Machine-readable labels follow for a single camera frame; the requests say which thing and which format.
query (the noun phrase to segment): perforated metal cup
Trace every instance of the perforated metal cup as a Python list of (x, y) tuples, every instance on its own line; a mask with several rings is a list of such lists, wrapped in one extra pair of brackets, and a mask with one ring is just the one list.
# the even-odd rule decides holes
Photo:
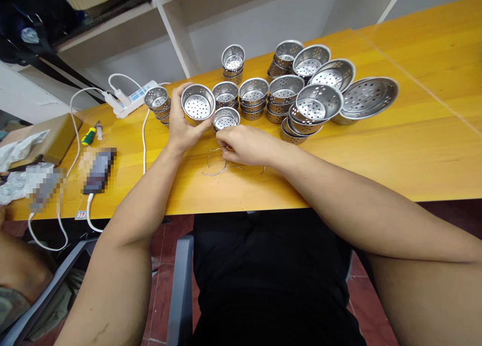
[(239, 70), (245, 62), (245, 50), (240, 45), (230, 45), (222, 53), (222, 66), (231, 72)]
[(279, 105), (279, 104), (273, 104), (268, 100), (268, 110), (278, 115), (286, 115), (290, 111), (290, 108), (293, 104), (294, 102)]
[(181, 95), (182, 109), (188, 117), (200, 122), (209, 118), (216, 107), (211, 90), (200, 84), (189, 85)]
[(330, 85), (344, 92), (355, 79), (355, 65), (346, 59), (336, 59), (325, 63), (310, 79), (310, 84)]
[(328, 85), (308, 85), (296, 97), (290, 109), (292, 119), (303, 124), (318, 124), (336, 116), (343, 105), (343, 95)]
[(398, 92), (398, 84), (388, 77), (369, 77), (357, 81), (345, 91), (340, 116), (333, 121), (348, 125), (378, 115), (394, 103)]
[(292, 103), (304, 86), (305, 83), (299, 76), (280, 76), (270, 84), (268, 99), (274, 104)]
[(276, 113), (271, 112), (269, 108), (266, 109), (266, 117), (272, 123), (281, 124), (287, 116), (288, 116), (287, 114), (280, 115), (280, 114), (276, 114)]
[(299, 123), (294, 120), (291, 116), (291, 113), (288, 114), (288, 126), (292, 129), (297, 135), (313, 135), (318, 132), (323, 127), (323, 124), (328, 120), (324, 120), (318, 124), (304, 124)]
[(281, 67), (276, 63), (275, 58), (273, 58), (273, 61), (271, 62), (271, 66), (268, 69), (268, 74), (272, 77), (278, 77), (278, 76), (283, 76), (287, 75), (290, 73), (290, 69), (285, 69), (284, 67)]
[(171, 106), (171, 99), (167, 90), (162, 86), (153, 87), (144, 96), (144, 103), (152, 111), (162, 111)]
[(243, 110), (243, 107), (241, 107), (239, 112), (241, 113), (241, 116), (246, 120), (253, 121), (261, 118), (263, 116), (263, 111), (264, 111), (264, 108), (262, 108), (257, 112), (246, 112)]
[(215, 131), (223, 130), (224, 128), (229, 126), (239, 125), (239, 122), (241, 120), (239, 112), (237, 112), (232, 107), (222, 107), (216, 110), (215, 114), (215, 118), (212, 122)]
[(275, 61), (281, 67), (290, 70), (295, 60), (304, 46), (301, 42), (295, 40), (283, 41), (276, 46)]
[(303, 49), (293, 61), (296, 75), (309, 80), (314, 73), (331, 59), (331, 51), (323, 45), (313, 45)]
[(224, 81), (212, 88), (212, 94), (216, 100), (216, 109), (233, 107), (237, 105), (239, 88), (232, 82)]
[(243, 82), (239, 87), (241, 105), (254, 106), (268, 97), (269, 84), (266, 80), (255, 77)]

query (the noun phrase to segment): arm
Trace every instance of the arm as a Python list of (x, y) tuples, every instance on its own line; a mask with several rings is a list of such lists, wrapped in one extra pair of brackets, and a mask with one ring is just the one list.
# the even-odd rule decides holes
[(211, 119), (195, 128), (186, 121), (180, 95), (187, 85), (174, 89), (169, 142), (97, 241), (55, 345), (140, 345), (151, 293), (151, 238), (164, 218), (185, 151), (211, 125)]
[(482, 314), (479, 239), (390, 189), (259, 129), (225, 128), (216, 136), (225, 159), (274, 167), (335, 233), (369, 253), (402, 344), (482, 339), (476, 325)]

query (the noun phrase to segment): white power strip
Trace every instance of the white power strip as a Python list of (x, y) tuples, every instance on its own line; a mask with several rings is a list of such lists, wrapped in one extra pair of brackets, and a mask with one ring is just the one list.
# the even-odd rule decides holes
[(128, 97), (128, 100), (130, 101), (130, 105), (124, 106), (124, 104), (120, 101), (117, 101), (111, 94), (108, 94), (105, 96), (105, 101), (112, 106), (114, 110), (114, 114), (119, 118), (119, 119), (124, 119), (132, 113), (135, 109), (141, 107), (144, 104), (144, 95), (153, 87), (159, 87), (157, 82), (154, 80), (149, 81), (146, 85), (142, 87), (142, 90), (139, 89), (136, 92), (134, 92), (132, 95)]

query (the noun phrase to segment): wooden table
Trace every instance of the wooden table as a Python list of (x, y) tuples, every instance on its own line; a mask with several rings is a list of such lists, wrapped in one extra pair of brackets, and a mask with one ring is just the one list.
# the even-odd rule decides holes
[[(307, 42), (322, 43), (332, 58), (347, 58), (356, 65), (356, 79), (388, 76), (398, 81), (400, 95), (390, 109), (352, 126), (328, 122), (323, 130), (300, 147), (373, 179), (413, 201), (482, 197), (482, 0), (464, 0), (405, 18), (346, 30)], [(244, 80), (267, 77), (273, 53), (245, 63)], [(211, 71), (189, 81), (213, 88), (222, 71)], [(172, 89), (181, 82), (167, 86)], [(116, 119), (108, 105), (83, 111), (81, 134), (98, 120), (104, 140), (98, 147), (116, 147), (117, 159), (107, 190), (95, 196), (92, 218), (111, 217), (116, 207), (142, 175), (142, 107), (126, 119)], [(280, 125), (265, 117), (242, 124), (279, 136)], [(168, 140), (168, 129), (151, 115), (146, 125), (148, 166)], [(223, 166), (215, 153), (208, 169), (209, 150), (217, 148), (214, 130), (207, 131), (190, 150), (175, 179), (167, 214), (227, 212), (306, 207), (304, 199), (274, 169), (244, 167), (217, 177)], [(61, 166), (72, 163), (73, 143)], [(83, 155), (67, 184), (62, 217), (85, 210), (87, 197), (80, 194), (90, 167)], [(27, 219), (28, 201), (9, 207), (12, 219)], [(36, 218), (55, 218), (55, 204)]]

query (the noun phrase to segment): forearm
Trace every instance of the forearm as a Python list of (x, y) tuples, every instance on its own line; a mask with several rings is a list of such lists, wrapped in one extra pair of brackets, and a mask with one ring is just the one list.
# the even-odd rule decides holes
[(480, 240), (374, 181), (291, 144), (272, 165), (335, 233), (364, 251), (431, 261), (482, 259)]
[(166, 203), (184, 153), (168, 144), (118, 206), (102, 238), (122, 244), (150, 241), (166, 212)]

